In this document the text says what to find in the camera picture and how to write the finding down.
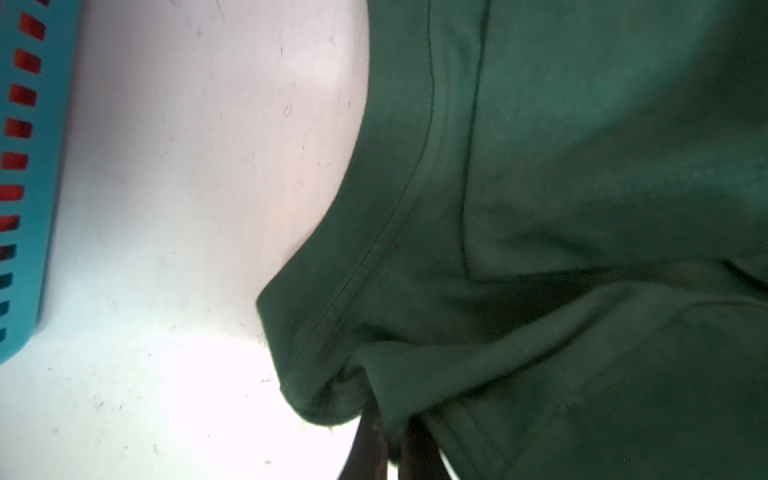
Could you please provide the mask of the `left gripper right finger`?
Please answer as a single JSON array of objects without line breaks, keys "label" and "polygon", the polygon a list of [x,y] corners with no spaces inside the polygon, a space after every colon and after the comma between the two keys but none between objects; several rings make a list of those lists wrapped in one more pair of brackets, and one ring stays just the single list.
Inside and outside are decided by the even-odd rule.
[{"label": "left gripper right finger", "polygon": [[450,480],[438,445],[417,417],[409,421],[400,447],[399,480]]}]

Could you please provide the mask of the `teal plastic laundry basket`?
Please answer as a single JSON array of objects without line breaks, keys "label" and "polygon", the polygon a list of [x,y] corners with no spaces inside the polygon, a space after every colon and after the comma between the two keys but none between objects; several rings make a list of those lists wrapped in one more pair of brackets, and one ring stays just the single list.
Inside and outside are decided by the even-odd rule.
[{"label": "teal plastic laundry basket", "polygon": [[39,315],[82,4],[1,4],[1,359]]}]

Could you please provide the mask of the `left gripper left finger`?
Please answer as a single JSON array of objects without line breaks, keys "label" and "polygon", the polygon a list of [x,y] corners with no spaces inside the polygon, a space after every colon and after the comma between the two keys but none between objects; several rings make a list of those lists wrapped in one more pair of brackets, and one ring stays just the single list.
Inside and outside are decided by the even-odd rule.
[{"label": "left gripper left finger", "polygon": [[378,403],[370,397],[362,411],[358,429],[339,480],[386,480],[389,445],[383,431]]}]

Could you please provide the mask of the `green t shirt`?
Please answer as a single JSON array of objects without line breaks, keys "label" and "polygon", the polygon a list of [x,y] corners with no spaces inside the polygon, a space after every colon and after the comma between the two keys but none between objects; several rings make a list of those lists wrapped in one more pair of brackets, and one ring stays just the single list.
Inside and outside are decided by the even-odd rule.
[{"label": "green t shirt", "polygon": [[261,292],[305,420],[462,479],[767,475],[767,5],[371,1],[323,220]]}]

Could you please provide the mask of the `red t shirt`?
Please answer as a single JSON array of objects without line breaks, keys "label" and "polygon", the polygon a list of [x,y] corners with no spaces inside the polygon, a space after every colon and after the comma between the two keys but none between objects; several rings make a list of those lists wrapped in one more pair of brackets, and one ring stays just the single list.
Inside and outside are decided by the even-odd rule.
[{"label": "red t shirt", "polygon": [[1,3],[1,233],[19,234],[50,217],[58,171],[60,94],[66,69],[55,51],[54,1]]}]

